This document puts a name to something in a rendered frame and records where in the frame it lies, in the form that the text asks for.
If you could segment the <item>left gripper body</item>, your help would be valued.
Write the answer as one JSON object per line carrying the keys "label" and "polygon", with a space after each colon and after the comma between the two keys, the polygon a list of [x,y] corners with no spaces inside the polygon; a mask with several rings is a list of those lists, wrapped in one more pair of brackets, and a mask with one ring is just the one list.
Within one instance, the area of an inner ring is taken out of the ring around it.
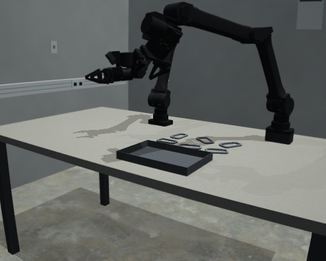
{"label": "left gripper body", "polygon": [[167,44],[162,43],[162,40],[159,39],[150,52],[145,45],[141,45],[140,49],[135,48],[135,52],[138,58],[144,60],[145,57],[146,60],[153,61],[154,66],[170,71],[170,65],[172,63],[166,55],[168,55],[172,49],[173,47],[168,47]]}

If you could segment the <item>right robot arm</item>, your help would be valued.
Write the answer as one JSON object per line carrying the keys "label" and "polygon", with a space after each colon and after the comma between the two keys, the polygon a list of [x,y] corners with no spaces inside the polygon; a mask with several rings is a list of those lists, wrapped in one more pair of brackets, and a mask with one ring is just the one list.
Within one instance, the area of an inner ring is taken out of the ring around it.
{"label": "right robot arm", "polygon": [[[172,63],[173,53],[176,46],[177,43],[167,55],[171,63]],[[120,54],[120,53],[125,53],[125,54]],[[146,66],[144,66],[142,69],[140,69],[137,73],[135,73],[132,76],[130,74],[130,71],[132,67],[133,52],[120,52],[120,51],[111,52],[110,51],[105,56],[107,57],[107,59],[112,65],[116,64],[116,67],[111,67],[113,70],[113,76],[122,75],[122,71],[123,71],[122,81],[133,80],[133,78],[142,79],[146,74],[146,70],[149,64],[151,63],[151,60],[146,60],[144,57]],[[126,67],[126,68],[122,68],[122,67]],[[148,96],[148,104],[149,106],[155,107],[155,109],[154,109],[153,119],[149,119],[148,123],[159,124],[159,125],[169,125],[173,123],[173,120],[168,119],[168,114],[167,114],[167,108],[169,107],[171,102],[171,98],[170,98],[171,92],[168,90],[169,74],[170,71],[164,75],[158,76],[157,83],[154,89],[151,89],[151,93]]]}

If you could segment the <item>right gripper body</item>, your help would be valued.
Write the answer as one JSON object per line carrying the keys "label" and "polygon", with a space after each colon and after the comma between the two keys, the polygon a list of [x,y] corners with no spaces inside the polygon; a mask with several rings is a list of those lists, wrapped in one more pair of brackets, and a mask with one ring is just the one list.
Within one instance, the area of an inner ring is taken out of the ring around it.
{"label": "right gripper body", "polygon": [[[122,81],[123,78],[121,76],[122,75],[114,75],[113,76],[113,70],[112,68],[108,68],[108,75],[109,75],[109,83],[114,83],[114,82],[118,82],[118,81]],[[101,80],[104,80],[104,78],[102,79],[102,73],[101,73]]]}

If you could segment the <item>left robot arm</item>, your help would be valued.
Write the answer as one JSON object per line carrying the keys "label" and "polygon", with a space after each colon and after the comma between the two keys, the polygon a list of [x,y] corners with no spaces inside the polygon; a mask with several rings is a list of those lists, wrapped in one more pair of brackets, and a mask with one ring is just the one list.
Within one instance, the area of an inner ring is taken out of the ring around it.
{"label": "left robot arm", "polygon": [[184,25],[233,38],[242,44],[256,45],[268,86],[267,110],[275,113],[274,120],[265,131],[291,135],[294,129],[290,128],[289,115],[293,111],[294,100],[285,92],[281,82],[271,41],[272,27],[251,28],[199,10],[186,2],[172,3],[164,7],[164,14],[146,13],[141,32],[142,39],[148,40],[148,51],[159,39],[168,47],[174,47],[183,35],[182,28],[178,26]]}

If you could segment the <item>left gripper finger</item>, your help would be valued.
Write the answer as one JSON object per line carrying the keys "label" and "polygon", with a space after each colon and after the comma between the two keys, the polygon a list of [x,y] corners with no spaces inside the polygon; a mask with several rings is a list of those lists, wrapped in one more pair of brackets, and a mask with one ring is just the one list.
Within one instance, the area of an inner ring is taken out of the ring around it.
{"label": "left gripper finger", "polygon": [[[137,59],[138,59],[138,65],[137,67],[135,68],[136,66],[136,62],[137,62]],[[133,76],[135,73],[137,73],[140,69],[142,69],[144,66],[146,66],[146,63],[143,59],[140,59],[138,58],[135,50],[133,51],[133,63],[132,63],[132,68],[131,68],[131,75]]]}
{"label": "left gripper finger", "polygon": [[[159,71],[158,73],[154,74],[154,72],[156,71],[156,69],[157,69],[157,67],[153,66],[152,71],[151,71],[151,73],[150,73],[150,75],[149,75],[149,79],[150,79],[150,80],[152,80],[152,79],[154,79],[154,78],[156,78],[156,77],[158,77],[158,76],[161,76],[161,75],[163,75],[163,74],[169,72],[169,71],[166,70],[166,69],[161,69],[161,71]],[[154,75],[153,75],[153,74],[154,74]]]}

